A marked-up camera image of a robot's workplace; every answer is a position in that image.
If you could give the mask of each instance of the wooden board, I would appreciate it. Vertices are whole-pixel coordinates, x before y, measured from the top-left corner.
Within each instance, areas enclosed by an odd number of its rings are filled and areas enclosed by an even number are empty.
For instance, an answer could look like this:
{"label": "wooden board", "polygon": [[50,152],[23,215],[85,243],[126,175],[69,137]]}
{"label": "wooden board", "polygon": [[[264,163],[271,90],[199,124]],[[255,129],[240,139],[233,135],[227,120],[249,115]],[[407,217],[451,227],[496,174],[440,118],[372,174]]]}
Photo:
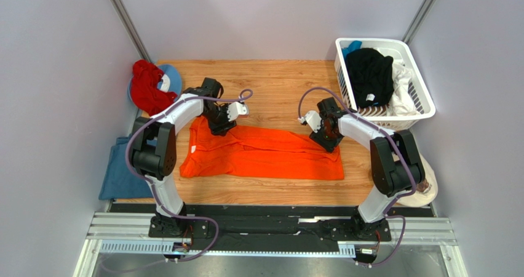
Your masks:
{"label": "wooden board", "polygon": [[[298,101],[309,88],[322,86],[339,94],[332,61],[238,60],[238,61],[159,61],[177,68],[184,88],[197,87],[204,77],[217,79],[224,86],[223,98],[236,98],[244,88],[254,95],[247,101],[249,118],[240,125],[284,129],[309,135],[311,130],[297,120]],[[302,114],[316,110],[316,103],[329,97],[314,91],[304,100]],[[188,153],[189,131],[182,129],[177,138],[177,166],[173,172],[178,192],[191,204],[264,204],[264,205],[358,205],[373,186],[369,151],[345,138],[341,155],[346,178],[337,181],[263,179],[254,177],[180,177],[179,166]],[[153,202],[152,199],[120,199],[118,202]]]}

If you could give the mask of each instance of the clothing pile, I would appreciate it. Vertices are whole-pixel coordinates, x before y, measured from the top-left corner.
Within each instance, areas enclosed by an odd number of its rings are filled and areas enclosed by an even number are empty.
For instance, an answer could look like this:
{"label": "clothing pile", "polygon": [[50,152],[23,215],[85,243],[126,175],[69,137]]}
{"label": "clothing pile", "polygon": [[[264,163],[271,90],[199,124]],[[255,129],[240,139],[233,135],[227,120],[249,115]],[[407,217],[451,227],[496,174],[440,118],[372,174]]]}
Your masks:
{"label": "clothing pile", "polygon": [[408,91],[413,70],[402,60],[384,56],[376,49],[361,49],[361,45],[353,41],[342,49],[357,106],[385,106],[387,116],[420,114]]}
{"label": "clothing pile", "polygon": [[150,116],[164,111],[173,104],[180,93],[167,87],[162,90],[158,85],[168,77],[159,67],[139,60],[133,65],[133,78],[131,79],[130,97],[133,103]]}

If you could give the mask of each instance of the red cloth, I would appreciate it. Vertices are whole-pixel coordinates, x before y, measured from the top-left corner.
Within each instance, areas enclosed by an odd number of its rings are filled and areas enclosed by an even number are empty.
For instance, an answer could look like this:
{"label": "red cloth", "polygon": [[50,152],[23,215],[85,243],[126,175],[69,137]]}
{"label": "red cloth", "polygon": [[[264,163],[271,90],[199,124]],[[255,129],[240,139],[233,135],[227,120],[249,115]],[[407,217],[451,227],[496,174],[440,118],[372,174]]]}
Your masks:
{"label": "red cloth", "polygon": [[133,65],[131,99],[150,116],[167,109],[177,97],[174,92],[163,92],[157,88],[163,75],[162,70],[146,60],[139,60]]}

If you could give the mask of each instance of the white wall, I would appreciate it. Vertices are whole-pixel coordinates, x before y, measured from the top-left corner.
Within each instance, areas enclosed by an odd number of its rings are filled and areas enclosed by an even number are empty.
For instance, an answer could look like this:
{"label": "white wall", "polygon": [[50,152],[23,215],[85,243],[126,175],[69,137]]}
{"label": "white wall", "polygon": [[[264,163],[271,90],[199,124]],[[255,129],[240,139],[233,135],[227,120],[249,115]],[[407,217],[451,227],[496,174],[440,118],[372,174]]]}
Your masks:
{"label": "white wall", "polygon": [[138,59],[109,0],[0,0],[0,276],[71,276]]}
{"label": "white wall", "polygon": [[123,0],[155,59],[334,59],[335,39],[401,39],[423,0]]}
{"label": "white wall", "polygon": [[415,125],[470,276],[522,276],[524,0],[437,0],[415,53],[437,114]]}

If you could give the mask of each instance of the blue towel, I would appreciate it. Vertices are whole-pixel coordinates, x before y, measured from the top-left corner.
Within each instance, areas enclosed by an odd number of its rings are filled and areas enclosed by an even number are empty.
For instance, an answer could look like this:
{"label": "blue towel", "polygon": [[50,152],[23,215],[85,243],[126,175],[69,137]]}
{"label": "blue towel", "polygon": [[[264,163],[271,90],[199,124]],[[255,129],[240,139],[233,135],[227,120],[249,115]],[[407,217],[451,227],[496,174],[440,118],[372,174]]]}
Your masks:
{"label": "blue towel", "polygon": [[342,58],[344,58],[344,60],[346,60],[346,56],[348,54],[350,54],[351,52],[357,50],[357,49],[360,49],[360,47],[362,46],[362,41],[353,41],[351,42],[351,44],[349,46],[347,46],[346,48],[342,48]]}
{"label": "blue towel", "polygon": [[111,147],[108,168],[98,198],[152,198],[148,184],[129,172],[125,165],[125,148],[129,137],[119,137]]}

